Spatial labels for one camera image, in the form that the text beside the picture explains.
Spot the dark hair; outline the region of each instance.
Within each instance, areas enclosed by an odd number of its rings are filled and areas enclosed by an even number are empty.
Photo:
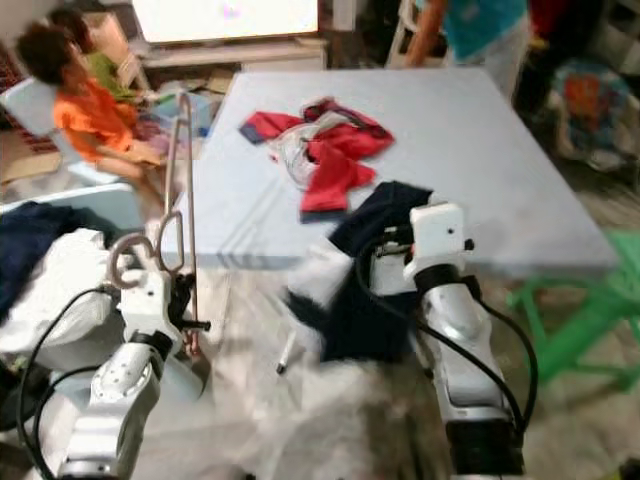
[[[33,23],[18,38],[18,55],[29,73],[49,85],[62,85],[62,69],[73,60],[62,30]]]
[[[89,27],[84,23],[82,14],[70,8],[56,8],[49,14],[49,21],[69,35],[69,39],[80,47],[82,53],[93,50]]]

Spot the blue container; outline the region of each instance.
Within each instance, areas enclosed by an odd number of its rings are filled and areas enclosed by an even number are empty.
[[[211,126],[211,111],[213,108],[213,101],[202,95],[196,95],[195,93],[187,93],[189,101],[191,102],[191,131],[194,137],[207,136],[209,127]],[[165,100],[159,105],[156,105],[151,109],[151,115],[167,132],[171,133],[173,127],[173,120],[180,113],[180,106],[178,104],[178,96],[175,95],[169,100]]]

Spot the teal shirt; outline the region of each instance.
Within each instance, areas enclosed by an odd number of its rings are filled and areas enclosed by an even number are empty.
[[[444,29],[456,60],[495,42],[527,15],[527,0],[448,0]],[[422,10],[425,0],[416,0]]]

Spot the table surface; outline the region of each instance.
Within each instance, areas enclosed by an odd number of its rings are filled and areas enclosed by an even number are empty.
[[[361,70],[237,75],[194,164],[202,267],[285,269],[335,223],[299,223],[301,192],[238,127],[256,110],[299,114],[324,96],[388,128],[395,144],[366,160],[376,183],[433,189],[461,205],[474,271],[512,278],[601,276],[617,258],[545,153],[484,72]],[[354,209],[372,187],[350,194]],[[186,212],[186,199],[179,209]],[[167,257],[176,255],[168,235]]]

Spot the orange shirt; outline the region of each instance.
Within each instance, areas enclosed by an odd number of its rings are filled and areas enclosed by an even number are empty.
[[[91,133],[105,146],[125,152],[133,140],[131,127],[135,124],[135,109],[116,104],[106,89],[90,79],[86,95],[58,92],[53,121],[80,155],[88,162],[96,163],[102,155],[78,133]]]

